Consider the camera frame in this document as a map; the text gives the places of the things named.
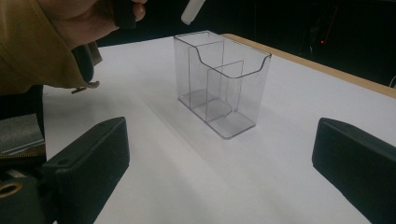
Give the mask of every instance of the dark background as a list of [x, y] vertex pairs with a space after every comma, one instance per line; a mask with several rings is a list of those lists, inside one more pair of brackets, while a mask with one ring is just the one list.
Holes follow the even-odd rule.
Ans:
[[240, 35], [386, 86], [396, 76], [396, 1], [206, 0], [190, 26], [180, 20], [188, 2], [148, 0], [146, 17], [135, 29], [113, 32], [98, 45], [209, 30]]

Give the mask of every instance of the transparent plastic organizer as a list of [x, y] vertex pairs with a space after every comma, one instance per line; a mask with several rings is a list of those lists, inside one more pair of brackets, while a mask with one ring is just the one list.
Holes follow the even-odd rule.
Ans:
[[271, 54], [209, 31], [174, 39], [178, 100], [224, 139], [254, 127]]

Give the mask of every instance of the white tabletop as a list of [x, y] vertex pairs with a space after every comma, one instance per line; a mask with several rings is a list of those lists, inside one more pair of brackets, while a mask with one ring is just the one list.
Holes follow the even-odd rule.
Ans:
[[273, 56], [257, 126], [222, 140], [177, 100], [172, 37], [100, 51], [97, 90], [44, 96], [49, 158], [127, 120], [130, 167], [96, 223], [369, 223], [313, 168], [315, 134], [326, 117], [396, 146], [395, 99]]

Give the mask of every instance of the container compartment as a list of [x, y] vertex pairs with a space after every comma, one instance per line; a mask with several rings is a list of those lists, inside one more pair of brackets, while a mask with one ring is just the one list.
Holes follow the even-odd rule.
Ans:
[[256, 125], [271, 54], [209, 31], [175, 36], [177, 98], [224, 139]]

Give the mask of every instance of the hand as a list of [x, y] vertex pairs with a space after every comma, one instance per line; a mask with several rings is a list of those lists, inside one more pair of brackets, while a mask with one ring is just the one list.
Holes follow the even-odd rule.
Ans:
[[[73, 49], [88, 44], [118, 29], [114, 24], [111, 0], [37, 0], [49, 21]], [[147, 0], [132, 0], [136, 20], [146, 14]]]

